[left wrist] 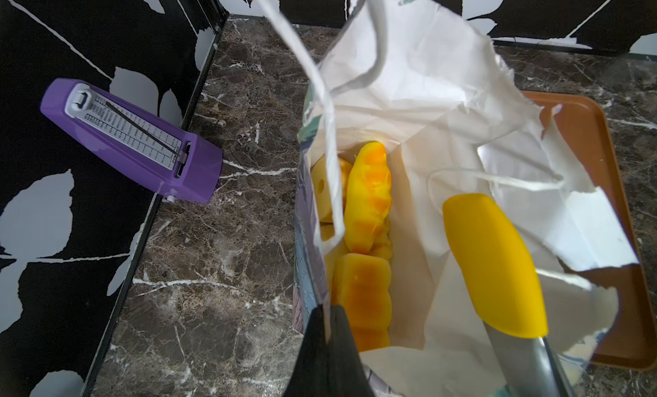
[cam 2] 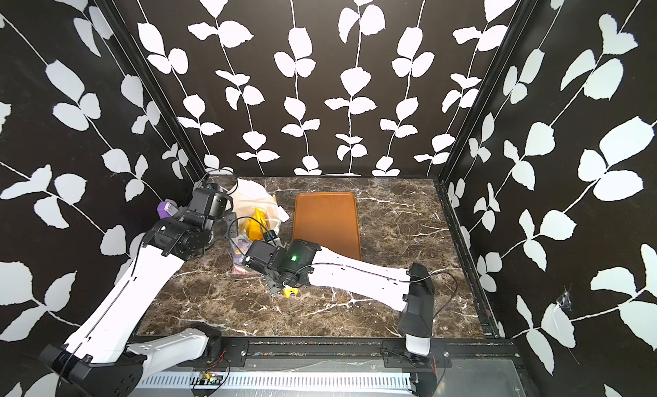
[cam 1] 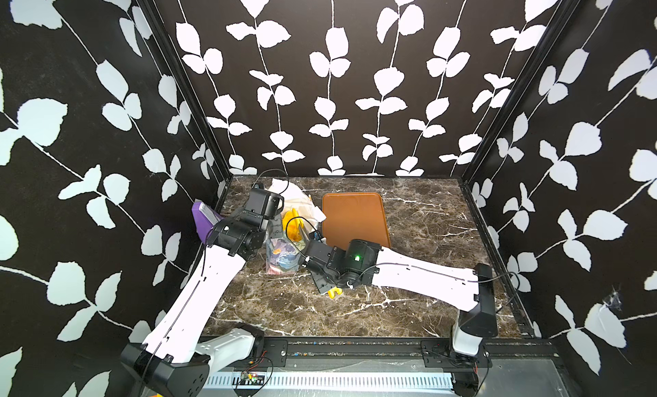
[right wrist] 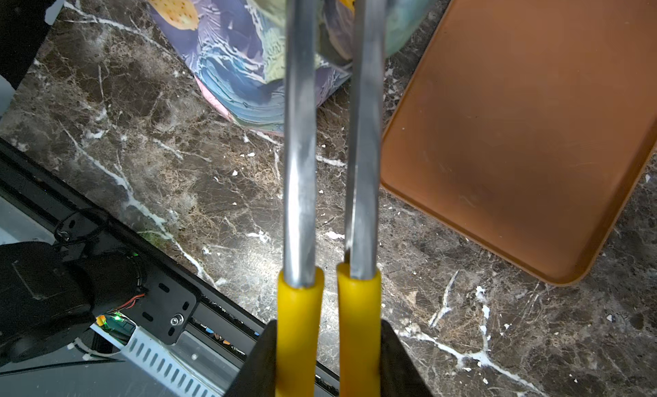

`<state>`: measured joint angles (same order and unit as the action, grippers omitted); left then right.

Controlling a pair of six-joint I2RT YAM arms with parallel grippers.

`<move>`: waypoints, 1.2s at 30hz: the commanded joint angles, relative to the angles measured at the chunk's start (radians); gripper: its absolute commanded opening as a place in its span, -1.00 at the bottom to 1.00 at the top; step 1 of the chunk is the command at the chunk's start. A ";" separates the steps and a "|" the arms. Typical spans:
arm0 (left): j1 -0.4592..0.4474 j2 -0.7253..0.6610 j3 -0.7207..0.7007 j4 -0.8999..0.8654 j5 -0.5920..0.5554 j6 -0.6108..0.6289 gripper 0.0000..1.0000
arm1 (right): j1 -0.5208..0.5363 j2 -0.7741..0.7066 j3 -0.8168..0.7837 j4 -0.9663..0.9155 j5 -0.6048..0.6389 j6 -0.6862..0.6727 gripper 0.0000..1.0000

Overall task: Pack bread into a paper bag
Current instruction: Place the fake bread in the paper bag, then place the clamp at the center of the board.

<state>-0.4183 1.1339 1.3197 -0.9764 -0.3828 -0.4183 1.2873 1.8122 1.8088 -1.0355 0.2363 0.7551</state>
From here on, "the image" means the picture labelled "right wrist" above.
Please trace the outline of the yellow handled metal tongs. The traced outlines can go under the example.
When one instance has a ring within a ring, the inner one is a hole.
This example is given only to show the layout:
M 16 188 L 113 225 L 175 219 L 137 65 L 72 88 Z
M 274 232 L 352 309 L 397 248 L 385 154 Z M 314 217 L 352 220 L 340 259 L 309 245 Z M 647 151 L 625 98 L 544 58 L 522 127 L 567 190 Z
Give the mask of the yellow handled metal tongs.
M 312 396 L 321 334 L 335 332 L 342 396 L 381 395 L 382 277 L 376 264 L 387 0 L 352 0 L 346 202 L 318 189 L 320 0 L 287 0 L 283 260 L 275 394 Z

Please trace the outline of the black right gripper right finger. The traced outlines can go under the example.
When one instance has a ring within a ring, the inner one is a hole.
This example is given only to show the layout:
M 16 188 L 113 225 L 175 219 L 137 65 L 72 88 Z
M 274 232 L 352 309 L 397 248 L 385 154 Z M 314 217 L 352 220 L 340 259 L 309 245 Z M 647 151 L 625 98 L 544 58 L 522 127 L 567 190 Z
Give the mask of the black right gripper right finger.
M 386 320 L 381 321 L 379 372 L 383 397 L 432 397 L 398 335 Z

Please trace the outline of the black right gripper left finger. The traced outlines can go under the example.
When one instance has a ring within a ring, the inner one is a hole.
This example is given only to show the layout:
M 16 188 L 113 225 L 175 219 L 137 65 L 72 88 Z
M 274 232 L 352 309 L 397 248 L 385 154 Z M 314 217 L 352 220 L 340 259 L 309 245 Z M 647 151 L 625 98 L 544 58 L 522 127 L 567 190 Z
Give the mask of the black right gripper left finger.
M 253 350 L 234 381 L 224 394 L 226 397 L 274 397 L 277 321 L 272 320 L 258 337 Z

